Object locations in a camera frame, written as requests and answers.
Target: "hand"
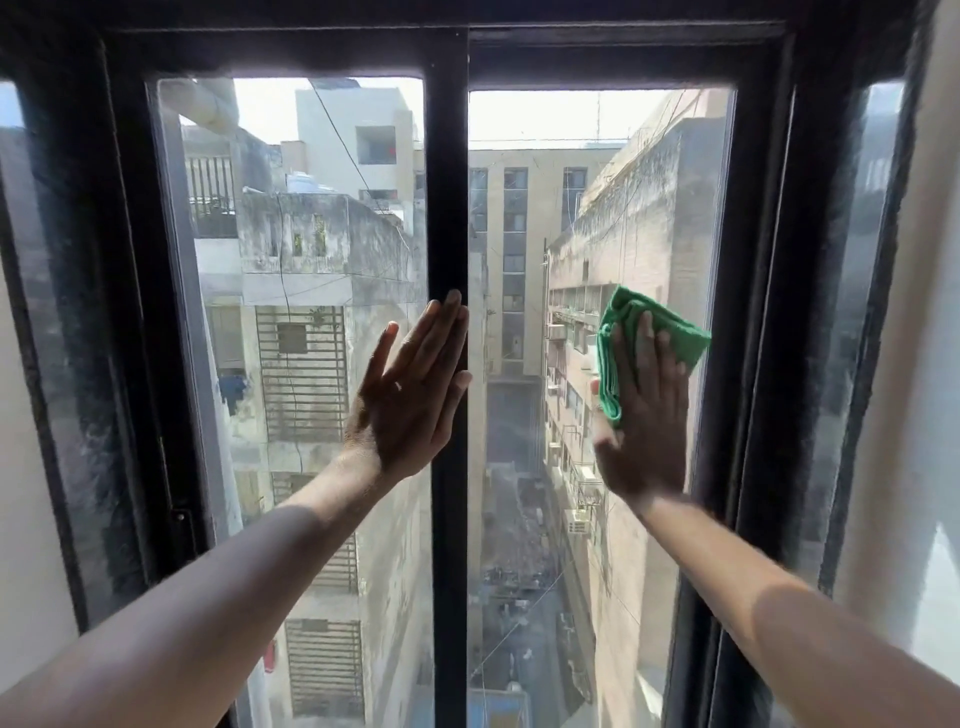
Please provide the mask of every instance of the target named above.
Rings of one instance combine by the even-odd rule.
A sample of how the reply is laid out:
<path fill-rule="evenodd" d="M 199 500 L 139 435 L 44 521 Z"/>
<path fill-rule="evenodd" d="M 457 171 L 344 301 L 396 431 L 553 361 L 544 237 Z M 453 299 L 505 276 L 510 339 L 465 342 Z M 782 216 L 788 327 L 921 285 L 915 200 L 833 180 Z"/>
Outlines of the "hand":
<path fill-rule="evenodd" d="M 597 409 L 593 450 L 607 486 L 636 509 L 651 495 L 684 489 L 689 372 L 674 357 L 670 334 L 654 336 L 649 311 L 637 326 L 634 367 L 620 325 L 611 339 L 623 415 L 614 429 Z"/>
<path fill-rule="evenodd" d="M 371 463 L 388 489 L 419 473 L 446 445 L 472 379 L 456 372 L 468 329 L 459 291 L 450 291 L 443 305 L 427 305 L 388 368 L 398 329 L 392 321 L 380 334 L 344 437 L 344 455 Z"/>

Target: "glass pane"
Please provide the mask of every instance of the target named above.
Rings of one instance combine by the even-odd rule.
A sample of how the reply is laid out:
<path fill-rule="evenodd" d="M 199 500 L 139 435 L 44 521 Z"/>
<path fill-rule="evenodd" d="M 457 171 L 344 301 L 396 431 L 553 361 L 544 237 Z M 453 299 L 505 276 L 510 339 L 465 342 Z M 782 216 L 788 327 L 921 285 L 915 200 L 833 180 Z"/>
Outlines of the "glass pane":
<path fill-rule="evenodd" d="M 222 539 L 330 462 L 379 332 L 397 321 L 402 338 L 426 304 L 422 87 L 175 79 L 159 98 L 176 244 L 193 266 L 182 310 L 210 369 L 193 378 L 209 383 L 198 409 L 218 429 L 201 439 L 223 472 L 207 483 Z M 403 726 L 432 712 L 429 483 L 400 483 L 317 575 L 251 676 L 241 725 Z"/>
<path fill-rule="evenodd" d="M 678 572 L 599 479 L 589 381 L 618 283 L 709 327 L 731 109 L 725 88 L 470 94 L 490 220 L 470 252 L 489 290 L 470 309 L 470 726 L 660 725 Z"/>

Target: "microfiber cloth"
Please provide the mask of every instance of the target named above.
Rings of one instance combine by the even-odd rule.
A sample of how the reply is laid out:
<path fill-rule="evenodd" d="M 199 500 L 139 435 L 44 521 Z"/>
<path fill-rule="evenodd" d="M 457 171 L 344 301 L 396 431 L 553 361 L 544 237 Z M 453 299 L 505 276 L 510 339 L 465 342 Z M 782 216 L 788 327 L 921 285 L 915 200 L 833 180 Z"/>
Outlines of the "microfiber cloth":
<path fill-rule="evenodd" d="M 710 344 L 710 335 L 700 327 L 681 318 L 666 306 L 629 288 L 618 285 L 603 317 L 600 330 L 597 331 L 597 369 L 600 371 L 600 407 L 613 426 L 620 424 L 620 386 L 616 380 L 616 361 L 613 359 L 611 334 L 613 325 L 623 327 L 627 340 L 627 351 L 631 353 L 630 362 L 634 363 L 636 351 L 636 326 L 640 314 L 650 311 L 654 317 L 654 332 L 666 329 L 670 332 L 670 346 L 678 361 L 682 361 L 692 372 L 700 357 Z"/>

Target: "forearm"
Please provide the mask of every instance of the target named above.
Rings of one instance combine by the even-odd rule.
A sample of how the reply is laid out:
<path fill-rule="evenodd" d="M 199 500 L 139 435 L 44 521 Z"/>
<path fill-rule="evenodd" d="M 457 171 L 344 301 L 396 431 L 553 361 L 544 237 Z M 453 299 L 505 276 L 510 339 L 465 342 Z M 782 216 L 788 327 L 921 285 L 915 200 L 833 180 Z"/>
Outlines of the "forearm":
<path fill-rule="evenodd" d="M 336 461 L 311 486 L 0 697 L 0 723 L 207 728 L 310 581 L 382 496 Z"/>
<path fill-rule="evenodd" d="M 810 728 L 955 725 L 960 691 L 681 497 L 634 511 L 794 718 Z"/>

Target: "sky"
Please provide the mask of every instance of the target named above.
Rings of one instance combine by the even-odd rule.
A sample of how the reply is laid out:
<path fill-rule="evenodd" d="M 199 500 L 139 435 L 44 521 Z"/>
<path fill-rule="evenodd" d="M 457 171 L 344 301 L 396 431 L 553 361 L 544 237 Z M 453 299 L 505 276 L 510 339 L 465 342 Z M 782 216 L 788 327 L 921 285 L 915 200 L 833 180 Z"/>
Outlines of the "sky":
<path fill-rule="evenodd" d="M 409 78 L 360 78 L 361 86 L 395 87 L 423 129 L 423 84 Z M 297 89 L 306 79 L 237 79 L 240 126 L 268 144 L 296 139 Z M 474 91 L 468 110 L 473 149 L 581 147 L 623 141 L 665 91 Z"/>

